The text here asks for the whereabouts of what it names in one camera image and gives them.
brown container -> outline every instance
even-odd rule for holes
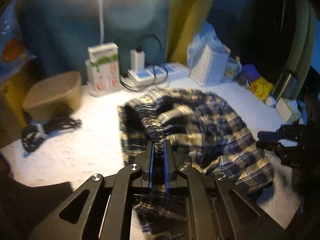
[[[80,103],[81,75],[77,71],[70,71],[33,85],[22,107],[35,122],[47,122],[58,106],[68,105],[76,111]]]

plaid shorts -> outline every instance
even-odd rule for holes
[[[155,144],[163,156],[163,142],[181,153],[186,164],[202,174],[224,173],[241,190],[254,192],[273,181],[274,172],[264,150],[229,104],[214,93],[193,89],[153,90],[118,107],[120,138],[126,165]],[[184,239],[184,199],[167,196],[163,185],[141,197],[138,211],[147,239]]]

purple object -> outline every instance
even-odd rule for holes
[[[261,77],[259,72],[256,70],[254,65],[244,65],[242,67],[242,73],[247,77],[250,83],[256,81],[258,78]]]

metal cylinder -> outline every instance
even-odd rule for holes
[[[291,99],[290,97],[297,84],[298,75],[290,69],[285,69],[275,90],[275,100],[278,102],[280,98]]]

triangular cutout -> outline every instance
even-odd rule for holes
[[[87,201],[90,190],[82,191],[71,203],[68,204],[60,213],[59,218],[76,224],[79,220],[84,204]]]
[[[242,198],[234,191],[229,191],[229,195],[235,205],[239,221],[242,225],[250,223],[258,218],[258,213],[252,209]]]

